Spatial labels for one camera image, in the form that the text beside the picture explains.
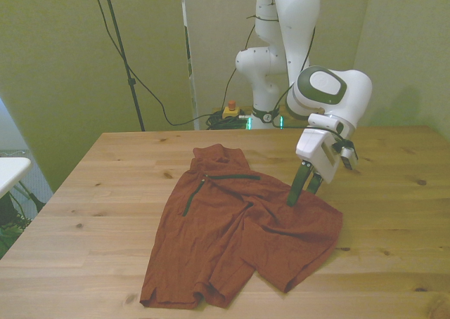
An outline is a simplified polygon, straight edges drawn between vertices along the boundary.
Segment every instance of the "cable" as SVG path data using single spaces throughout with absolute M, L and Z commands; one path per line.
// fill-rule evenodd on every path
M 100 2 L 100 0 L 97 0 L 97 3 L 98 3 L 98 7 L 100 8 L 100 12 L 101 12 L 101 15 L 102 15 L 102 18 L 103 18 L 103 23 L 105 24 L 105 28 L 106 28 L 106 32 L 108 33 L 108 36 L 110 37 L 110 40 L 111 40 L 111 42 L 112 42 L 112 44 L 114 45 L 114 47 L 115 47 L 115 49 L 117 50 L 117 52 L 119 53 L 119 55 L 120 55 L 120 57 L 123 59 L 123 61 L 124 62 L 126 62 L 127 63 L 127 61 L 124 59 L 124 56 L 122 55 L 122 53 L 120 52 L 120 50 L 119 50 L 119 47 L 117 46 L 117 44 L 116 44 L 116 42 L 115 42 L 115 40 L 113 39 L 113 36 L 111 35 L 111 33 L 110 33 L 110 30 L 109 30 L 109 28 L 108 28 L 108 24 L 107 24 L 107 22 L 106 22 L 106 17 L 105 17 L 105 13 L 103 12 L 103 7 L 102 7 L 102 5 L 101 5 L 101 2 Z M 182 122 L 182 123 L 180 123 L 180 124 L 174 124 L 174 123 L 172 123 L 170 120 L 169 120 L 169 118 L 167 117 L 167 114 L 166 114 L 166 111 L 165 111 L 165 107 L 164 107 L 164 104 L 161 102 L 161 100 L 139 79 L 139 77 L 136 75 L 136 73 L 131 69 L 131 67 L 128 65 L 128 69 L 129 69 L 129 71 L 135 76 L 135 78 L 136 78 L 136 80 L 152 95 L 152 97 L 154 97 L 154 99 L 161 105 L 161 108 L 162 108 L 162 113 L 164 114 L 164 118 L 166 119 L 166 121 L 167 121 L 167 123 L 168 124 L 170 124 L 171 126 L 181 126 L 181 125 L 183 125 L 183 124 L 188 124 L 188 123 L 190 123 L 190 122 L 193 122 L 193 121 L 195 121 L 195 120 L 197 120 L 197 119 L 200 119 L 201 117 L 209 117 L 209 116 L 211 116 L 211 114 L 205 114 L 205 115 L 201 115 L 201 116 L 199 116 L 199 117 L 196 117 L 196 118 L 194 118 L 194 119 L 192 119 L 192 120 L 189 120 L 189 121 L 187 121 L 187 122 Z
M 0 155 L 6 155 L 6 156 L 13 156 L 14 154 L 17 154 L 21 152 L 22 154 L 25 154 L 23 150 L 18 150 L 17 152 L 12 152 L 11 154 L 8 154 L 7 152 L 0 152 Z
M 235 117 L 226 117 L 222 119 L 224 110 L 213 113 L 206 121 L 207 130 L 210 129 L 244 129 L 247 125 L 247 119 L 241 119 L 239 115 L 244 115 L 244 111 L 240 110 L 239 115 Z
M 248 46 L 248 42 L 250 41 L 250 37 L 252 36 L 253 31 L 255 30 L 256 25 L 253 25 L 252 29 L 250 30 L 250 33 L 247 37 L 247 42 L 245 43 L 245 47 L 244 47 L 244 51 L 247 49 Z M 225 94 L 224 94 L 224 101 L 222 101 L 222 106 L 221 106 L 221 110 L 224 109 L 225 106 L 225 98 L 226 98 L 226 92 L 228 91 L 228 86 L 230 84 L 231 79 L 233 78 L 233 75 L 236 73 L 236 68 L 234 69 L 233 73 L 231 73 L 230 79 L 228 79 L 228 82 L 226 83 L 226 88 L 225 88 Z
M 256 15 L 251 15 L 250 17 L 247 17 L 246 19 L 250 19 L 250 18 L 256 18 L 256 19 L 262 20 L 264 22 L 279 22 L 280 21 L 278 19 L 264 19 L 261 17 L 257 17 Z
M 311 52 L 311 47 L 312 47 L 312 43 L 314 42 L 314 36 L 316 35 L 316 28 L 314 28 L 314 30 L 312 30 L 312 36 L 311 36 L 311 42 L 309 43 L 309 48 L 308 48 L 308 52 L 306 57 L 303 60 L 303 65 L 302 65 L 302 69 L 300 70 L 300 72 L 303 71 L 304 66 L 307 63 L 308 57 L 309 57 L 309 53 Z M 272 110 L 272 114 L 271 114 L 271 120 L 272 120 L 272 126 L 274 126 L 275 128 L 281 128 L 281 126 L 276 126 L 275 125 L 275 121 L 274 121 L 274 112 L 276 110 L 276 108 L 278 107 L 278 104 L 280 103 L 281 99 L 289 92 L 289 90 L 294 86 L 294 84 L 290 85 L 289 88 L 283 93 L 283 95 L 278 99 L 278 101 L 275 104 L 274 109 Z M 283 128 L 292 128 L 292 129 L 299 129 L 300 127 L 294 127 L 294 126 L 286 126 L 284 125 Z

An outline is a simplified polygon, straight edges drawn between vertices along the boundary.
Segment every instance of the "white table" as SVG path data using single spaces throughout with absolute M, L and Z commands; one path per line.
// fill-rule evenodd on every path
M 31 161 L 24 157 L 0 157 L 0 197 L 18 183 L 31 167 Z

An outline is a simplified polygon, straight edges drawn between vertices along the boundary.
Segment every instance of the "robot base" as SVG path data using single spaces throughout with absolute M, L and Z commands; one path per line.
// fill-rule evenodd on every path
M 250 119 L 252 119 L 252 128 L 251 129 L 276 129 L 271 122 L 263 122 L 260 118 L 250 115 Z M 277 116 L 274 119 L 275 125 L 280 126 L 280 116 Z

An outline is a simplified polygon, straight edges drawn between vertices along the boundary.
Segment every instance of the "zipper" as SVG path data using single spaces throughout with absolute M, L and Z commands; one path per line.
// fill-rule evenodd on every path
M 246 178 L 248 180 L 261 180 L 261 176 L 256 176 L 256 175 L 246 175 L 246 174 L 232 174 L 232 175 L 207 175 L 205 174 L 206 177 L 213 179 L 213 180 L 225 180 L 228 178 Z M 188 214 L 189 208 L 191 207 L 192 204 L 192 200 L 195 197 L 195 195 L 197 195 L 197 193 L 200 191 L 200 189 L 203 187 L 203 185 L 205 184 L 205 179 L 202 179 L 202 181 L 200 182 L 200 184 L 198 185 L 197 189 L 195 189 L 195 191 L 191 194 L 191 196 L 189 196 L 188 198 L 188 202 L 186 203 L 186 207 L 184 208 L 184 212 L 183 212 L 183 217 L 185 217 Z
M 206 175 L 206 177 L 212 178 L 214 180 L 224 180 L 227 178 L 246 178 L 249 180 L 260 180 L 261 176 L 256 176 L 256 175 L 245 175 L 245 174 L 232 174 L 232 175 L 220 175 L 220 176 L 210 176 L 210 175 Z
M 195 189 L 195 191 L 191 194 L 191 196 L 189 196 L 188 202 L 186 203 L 186 208 L 184 208 L 183 217 L 185 217 L 185 215 L 188 214 L 189 207 L 191 206 L 191 203 L 192 203 L 192 199 L 194 198 L 195 195 L 197 195 L 197 193 L 200 191 L 200 189 L 203 187 L 204 184 L 205 184 L 205 179 L 203 179 L 200 182 L 197 189 Z

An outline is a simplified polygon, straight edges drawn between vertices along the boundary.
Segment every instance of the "table surface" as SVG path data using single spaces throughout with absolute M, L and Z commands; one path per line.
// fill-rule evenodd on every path
M 6 194 L 31 169 L 24 157 L 0 157 L 0 197 Z
M 0 261 L 0 318 L 450 318 L 450 144 L 426 126 L 356 131 L 358 167 L 341 165 L 317 194 L 344 214 L 337 248 L 288 294 L 255 273 L 228 309 L 140 305 L 192 149 L 241 148 L 291 184 L 300 133 L 103 134 Z

